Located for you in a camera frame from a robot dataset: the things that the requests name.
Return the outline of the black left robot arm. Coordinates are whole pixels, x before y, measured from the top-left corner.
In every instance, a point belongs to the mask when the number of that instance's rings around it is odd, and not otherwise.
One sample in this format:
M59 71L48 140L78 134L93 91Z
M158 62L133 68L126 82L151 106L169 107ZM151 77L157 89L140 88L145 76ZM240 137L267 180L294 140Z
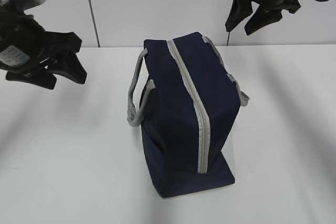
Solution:
M8 81L52 90L60 75L84 84L87 72L76 55L81 44L73 32L44 30L32 15L1 12L1 69Z

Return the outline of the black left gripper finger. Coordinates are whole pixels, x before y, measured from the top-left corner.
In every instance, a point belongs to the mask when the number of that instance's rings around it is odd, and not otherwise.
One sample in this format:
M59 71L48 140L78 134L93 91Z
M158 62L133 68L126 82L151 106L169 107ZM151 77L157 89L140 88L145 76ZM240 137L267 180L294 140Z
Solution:
M20 73L8 72L5 78L7 81L24 82L49 90L53 90L57 82L57 78L53 74L45 71L40 71L30 77Z
M63 76L77 84L85 84L87 72L73 52L61 52L52 59L49 72Z

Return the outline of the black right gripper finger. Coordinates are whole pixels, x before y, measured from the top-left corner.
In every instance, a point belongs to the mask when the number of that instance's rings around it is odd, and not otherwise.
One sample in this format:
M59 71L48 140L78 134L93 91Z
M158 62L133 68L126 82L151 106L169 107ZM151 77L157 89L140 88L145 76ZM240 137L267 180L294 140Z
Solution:
M281 19L281 10L267 10L263 6L259 6L244 27L246 35L251 35L267 25L279 22Z
M225 23L226 31L232 31L245 18L253 13L250 0L233 0L232 7Z

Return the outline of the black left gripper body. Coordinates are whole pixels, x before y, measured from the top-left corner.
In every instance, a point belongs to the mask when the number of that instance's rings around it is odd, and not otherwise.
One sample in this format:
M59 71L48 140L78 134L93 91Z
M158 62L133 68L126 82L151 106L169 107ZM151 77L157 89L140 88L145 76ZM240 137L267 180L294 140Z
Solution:
M27 77L40 71L50 73L53 58L61 52L77 55L81 44L75 33L9 31L5 34L5 71Z

